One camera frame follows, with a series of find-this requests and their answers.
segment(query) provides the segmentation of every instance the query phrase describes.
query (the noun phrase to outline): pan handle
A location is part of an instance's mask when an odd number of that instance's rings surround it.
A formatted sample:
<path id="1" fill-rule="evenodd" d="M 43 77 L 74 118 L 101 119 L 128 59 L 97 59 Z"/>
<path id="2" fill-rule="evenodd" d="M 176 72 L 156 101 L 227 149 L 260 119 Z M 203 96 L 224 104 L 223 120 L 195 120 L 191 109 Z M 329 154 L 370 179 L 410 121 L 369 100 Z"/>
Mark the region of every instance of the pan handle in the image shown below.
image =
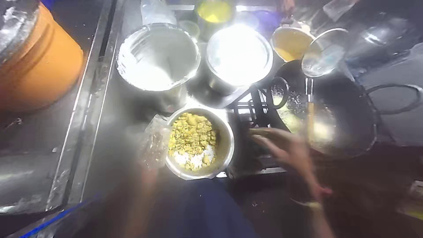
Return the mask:
<path id="1" fill-rule="evenodd" d="M 274 105 L 274 109 L 279 109 L 281 107 L 283 107 L 286 102 L 288 101 L 288 97 L 290 95 L 290 91 L 289 91 L 289 86 L 288 83 L 286 82 L 286 80 L 282 77 L 274 77 L 272 79 L 272 82 L 270 84 L 270 95 L 272 95 L 272 87 L 275 85 L 279 85 L 282 87 L 283 89 L 283 96 L 282 96 L 282 101 L 278 104 L 278 105 Z"/>
<path id="2" fill-rule="evenodd" d="M 366 92 L 366 94 L 370 94 L 370 93 L 372 93 L 376 90 L 379 90 L 379 89 L 396 88 L 396 87 L 414 89 L 416 91 L 416 96 L 417 96 L 416 99 L 413 102 L 411 102 L 408 106 L 405 106 L 403 108 L 396 109 L 396 110 L 380 110 L 380 111 L 378 111 L 379 114 L 382 114 L 382 115 L 399 114 L 399 113 L 402 113 L 402 112 L 410 111 L 410 110 L 418 107 L 422 103 L 423 88 L 421 88 L 417 85 L 414 85 L 414 84 L 389 83 L 389 84 L 383 84 L 383 85 L 378 85 L 378 86 L 369 88 L 365 92 Z"/>

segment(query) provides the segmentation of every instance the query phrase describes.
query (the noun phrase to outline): metal lid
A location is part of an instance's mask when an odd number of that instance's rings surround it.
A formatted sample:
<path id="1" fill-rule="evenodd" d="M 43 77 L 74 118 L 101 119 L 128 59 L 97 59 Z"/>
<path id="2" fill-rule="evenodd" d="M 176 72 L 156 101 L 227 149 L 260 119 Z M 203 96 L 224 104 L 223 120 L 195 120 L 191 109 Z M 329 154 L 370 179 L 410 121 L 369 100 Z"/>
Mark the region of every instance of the metal lid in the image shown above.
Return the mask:
<path id="1" fill-rule="evenodd" d="M 348 31 L 334 28 L 314 39 L 302 58 L 301 67 L 306 76 L 320 77 L 332 72 L 343 60 L 348 44 Z"/>
<path id="2" fill-rule="evenodd" d="M 3 0 L 0 5 L 0 64 L 6 62 L 32 32 L 38 5 L 38 0 Z"/>
<path id="3" fill-rule="evenodd" d="M 207 44 L 209 69 L 233 86 L 255 83 L 270 72 L 273 51 L 267 40 L 245 25 L 216 32 Z"/>

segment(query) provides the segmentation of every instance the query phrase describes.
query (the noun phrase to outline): orange bucket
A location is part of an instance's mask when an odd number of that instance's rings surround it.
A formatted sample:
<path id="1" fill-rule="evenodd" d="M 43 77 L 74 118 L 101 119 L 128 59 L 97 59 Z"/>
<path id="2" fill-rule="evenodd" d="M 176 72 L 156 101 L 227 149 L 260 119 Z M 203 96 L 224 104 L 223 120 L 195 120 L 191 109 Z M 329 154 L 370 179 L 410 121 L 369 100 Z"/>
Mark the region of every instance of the orange bucket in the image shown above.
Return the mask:
<path id="1" fill-rule="evenodd" d="M 32 33 L 0 66 L 0 109 L 30 111 L 50 105 L 75 84 L 82 63 L 79 45 L 40 4 Z"/>

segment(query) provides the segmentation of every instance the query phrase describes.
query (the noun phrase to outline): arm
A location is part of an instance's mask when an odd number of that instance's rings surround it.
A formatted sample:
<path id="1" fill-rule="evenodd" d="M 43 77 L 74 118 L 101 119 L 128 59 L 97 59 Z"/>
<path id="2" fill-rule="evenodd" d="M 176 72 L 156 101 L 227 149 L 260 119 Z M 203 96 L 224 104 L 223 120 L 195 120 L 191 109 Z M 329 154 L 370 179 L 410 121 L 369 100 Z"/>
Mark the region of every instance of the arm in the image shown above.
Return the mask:
<path id="1" fill-rule="evenodd" d="M 252 138 L 258 144 L 267 147 L 275 155 L 279 162 L 288 163 L 304 178 L 310 194 L 316 202 L 309 202 L 312 214 L 312 224 L 315 238 L 334 238 L 321 204 L 323 194 L 332 191 L 322 188 L 313 172 L 313 163 L 309 156 L 309 150 L 303 140 L 295 135 L 274 128 L 251 129 Z"/>
<path id="2" fill-rule="evenodd" d="M 133 193 L 125 220 L 124 238 L 142 237 L 146 234 L 150 208 L 154 203 L 157 173 L 157 169 L 142 168 L 140 174 L 134 178 Z"/>

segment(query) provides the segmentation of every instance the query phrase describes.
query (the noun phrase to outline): yellow liquid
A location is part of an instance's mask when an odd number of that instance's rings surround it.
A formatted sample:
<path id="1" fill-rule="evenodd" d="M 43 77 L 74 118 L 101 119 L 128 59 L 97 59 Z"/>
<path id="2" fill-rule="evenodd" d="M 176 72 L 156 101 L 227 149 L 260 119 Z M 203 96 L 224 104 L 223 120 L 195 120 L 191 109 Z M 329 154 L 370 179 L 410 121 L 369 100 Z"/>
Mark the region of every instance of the yellow liquid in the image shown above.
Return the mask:
<path id="1" fill-rule="evenodd" d="M 284 30 L 277 33 L 273 41 L 279 56 L 289 62 L 301 59 L 313 39 L 303 32 Z"/>
<path id="2" fill-rule="evenodd" d="M 201 18 L 212 23 L 227 22 L 232 17 L 232 8 L 225 1 L 204 1 L 197 12 Z"/>

